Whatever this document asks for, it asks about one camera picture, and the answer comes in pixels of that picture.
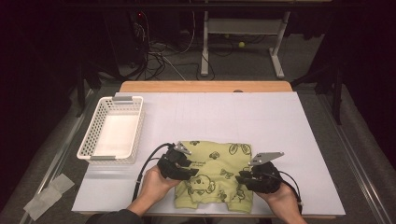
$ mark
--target yellow towel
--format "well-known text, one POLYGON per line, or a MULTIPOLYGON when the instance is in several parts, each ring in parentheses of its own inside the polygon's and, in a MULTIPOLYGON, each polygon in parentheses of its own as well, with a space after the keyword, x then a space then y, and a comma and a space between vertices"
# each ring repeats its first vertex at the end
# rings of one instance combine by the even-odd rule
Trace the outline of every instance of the yellow towel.
POLYGON ((198 203, 226 203, 229 211, 250 213, 253 192, 235 179, 248 170, 251 146, 219 144, 207 141, 182 142, 192 152, 190 168, 199 169, 196 176, 175 188, 176 208, 197 208, 198 203))

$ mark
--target gray floor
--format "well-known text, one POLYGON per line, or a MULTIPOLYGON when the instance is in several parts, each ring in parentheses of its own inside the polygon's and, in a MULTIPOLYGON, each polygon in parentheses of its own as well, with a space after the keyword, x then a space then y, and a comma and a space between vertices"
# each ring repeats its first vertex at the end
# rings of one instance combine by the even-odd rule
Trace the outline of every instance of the gray floor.
MULTIPOLYGON (((249 44, 252 37, 235 37, 234 49, 228 40, 211 36, 210 63, 215 73, 215 80, 276 80, 270 57, 269 47, 275 43, 273 36, 264 38, 257 44, 249 44), (247 45, 239 49, 238 41, 247 45), (227 57, 218 54, 230 54, 227 57)), ((300 35, 287 37, 282 44, 279 58, 286 75, 285 80, 292 81, 306 73, 318 49, 321 38, 304 40, 300 35)), ((163 54, 172 54, 167 50, 163 54)), ((183 63, 200 63, 201 51, 196 43, 183 54, 166 56, 177 71, 187 80, 196 79, 197 65, 178 65, 183 63)), ((155 67, 154 61, 149 66, 155 67)), ((122 73, 129 68, 122 67, 122 73)), ((182 80, 180 74, 170 65, 157 76, 161 80, 182 80)), ((213 71, 206 78, 213 77, 213 71)), ((347 88, 343 88, 341 107, 342 125, 336 125, 329 114, 330 95, 315 95, 315 84, 303 84, 294 90, 299 93, 305 114, 317 139, 320 151, 329 168, 334 184, 346 210, 346 215, 336 219, 308 219, 309 223, 391 223, 396 221, 396 174, 379 146, 370 134, 364 120, 350 98, 347 88)), ((73 105, 47 141, 37 151, 29 169, 2 211, 0 223, 29 223, 23 207, 34 197, 35 193, 46 183, 43 178, 52 179, 63 173, 76 185, 67 191, 62 199, 53 205, 36 223, 84 223, 87 217, 71 212, 78 193, 78 186, 86 171, 88 163, 76 157, 79 144, 85 133, 97 101, 106 95, 113 95, 120 88, 120 83, 104 83, 99 91, 88 96, 84 113, 85 119, 77 119, 78 104, 76 92, 70 98, 73 105)))

